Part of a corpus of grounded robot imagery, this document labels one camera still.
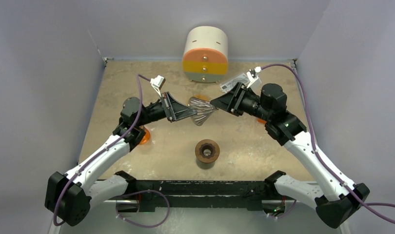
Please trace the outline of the clear glass dripper cone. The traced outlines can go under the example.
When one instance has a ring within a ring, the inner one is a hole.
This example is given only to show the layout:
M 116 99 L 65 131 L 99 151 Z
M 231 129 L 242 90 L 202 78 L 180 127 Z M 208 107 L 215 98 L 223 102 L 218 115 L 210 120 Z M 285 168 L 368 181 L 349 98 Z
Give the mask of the clear glass dripper cone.
M 188 106 L 197 112 L 196 115 L 191 116 L 192 122 L 197 126 L 202 126 L 217 110 L 217 107 L 212 105 L 209 101 L 197 97 L 191 97 L 188 101 Z

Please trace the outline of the glass carafe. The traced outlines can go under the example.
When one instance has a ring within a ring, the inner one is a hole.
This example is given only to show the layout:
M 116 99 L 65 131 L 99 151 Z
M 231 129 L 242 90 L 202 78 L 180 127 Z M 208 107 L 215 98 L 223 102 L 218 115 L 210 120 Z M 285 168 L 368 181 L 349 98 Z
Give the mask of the glass carafe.
M 199 168 L 201 168 L 203 170 L 208 170 L 208 169 L 213 168 L 215 166 L 216 162 L 213 161 L 210 163 L 205 163 L 205 162 L 200 161 L 199 159 L 196 159 L 196 164 Z

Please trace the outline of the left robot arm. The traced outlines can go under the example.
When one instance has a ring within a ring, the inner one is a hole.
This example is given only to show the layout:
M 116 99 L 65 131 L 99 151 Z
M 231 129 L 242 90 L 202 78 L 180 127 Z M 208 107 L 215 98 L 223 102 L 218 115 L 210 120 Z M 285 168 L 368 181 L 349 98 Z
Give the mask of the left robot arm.
M 96 184 L 97 179 L 116 161 L 136 148 L 143 137 L 144 125 L 167 119 L 176 122 L 192 117 L 197 111 L 176 101 L 169 92 L 148 106 L 142 97 L 130 97 L 122 105 L 118 125 L 106 142 L 85 161 L 65 173 L 53 173 L 47 183 L 45 207 L 53 212 L 53 224 L 79 224 L 94 203 L 105 201 L 105 194 L 131 199 L 135 184 L 120 176 Z

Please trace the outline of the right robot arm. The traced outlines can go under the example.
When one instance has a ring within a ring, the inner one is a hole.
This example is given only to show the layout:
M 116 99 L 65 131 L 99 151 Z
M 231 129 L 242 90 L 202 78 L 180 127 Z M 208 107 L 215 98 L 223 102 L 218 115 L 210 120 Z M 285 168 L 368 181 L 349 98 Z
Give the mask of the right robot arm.
M 294 155 L 315 179 L 316 185 L 277 171 L 265 179 L 270 198 L 279 195 L 300 201 L 315 210 L 329 227 L 338 228 L 360 207 L 370 193 L 364 183 L 355 183 L 342 173 L 319 147 L 302 121 L 287 110 L 287 95 L 280 85 L 265 84 L 260 95 L 238 83 L 226 94 L 211 100 L 217 109 L 234 116 L 247 113 L 264 120 L 268 135 Z

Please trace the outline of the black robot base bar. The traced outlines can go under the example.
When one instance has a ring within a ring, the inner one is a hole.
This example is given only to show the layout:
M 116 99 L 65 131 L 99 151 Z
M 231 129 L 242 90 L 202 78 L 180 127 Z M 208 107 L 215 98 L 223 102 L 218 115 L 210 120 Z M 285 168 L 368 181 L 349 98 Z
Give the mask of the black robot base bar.
M 279 195 L 263 180 L 136 180 L 118 203 L 134 202 L 140 212 L 156 208 L 240 208 L 280 215 L 290 208 L 291 198 Z

